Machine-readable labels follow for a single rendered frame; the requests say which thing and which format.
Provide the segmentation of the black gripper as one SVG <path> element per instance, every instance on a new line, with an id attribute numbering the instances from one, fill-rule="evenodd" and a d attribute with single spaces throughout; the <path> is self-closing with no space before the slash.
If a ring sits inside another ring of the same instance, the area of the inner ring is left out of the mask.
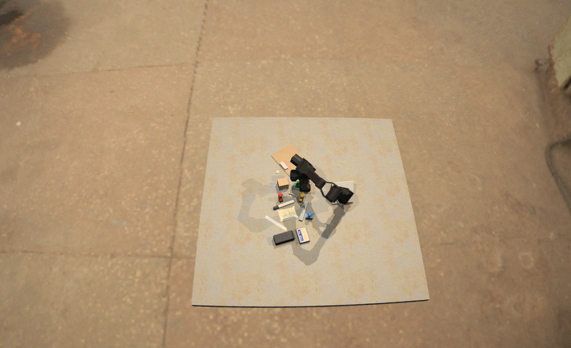
<path id="1" fill-rule="evenodd" d="M 310 192 L 311 191 L 311 185 L 310 185 L 310 178 L 306 177 L 304 175 L 301 175 L 301 180 L 300 181 L 300 192 Z"/>

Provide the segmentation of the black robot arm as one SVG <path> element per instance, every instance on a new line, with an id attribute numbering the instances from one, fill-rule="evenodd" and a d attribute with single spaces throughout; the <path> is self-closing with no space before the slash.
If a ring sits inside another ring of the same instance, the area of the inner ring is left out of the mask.
<path id="1" fill-rule="evenodd" d="M 297 154 L 295 154 L 291 158 L 291 163 L 295 165 L 295 170 L 290 171 L 290 180 L 291 181 L 301 181 L 301 175 L 309 177 L 315 184 L 315 187 L 319 188 L 322 193 L 322 196 L 326 198 L 330 203 L 335 203 L 337 200 L 339 203 L 346 204 L 350 197 L 353 195 L 353 192 L 349 190 L 349 188 L 338 187 L 336 184 L 325 181 L 323 178 L 319 177 L 315 171 L 316 169 L 310 164 L 309 161 L 301 158 Z M 326 183 L 333 184 L 333 187 L 330 188 L 328 194 L 323 193 L 322 188 L 325 186 Z"/>

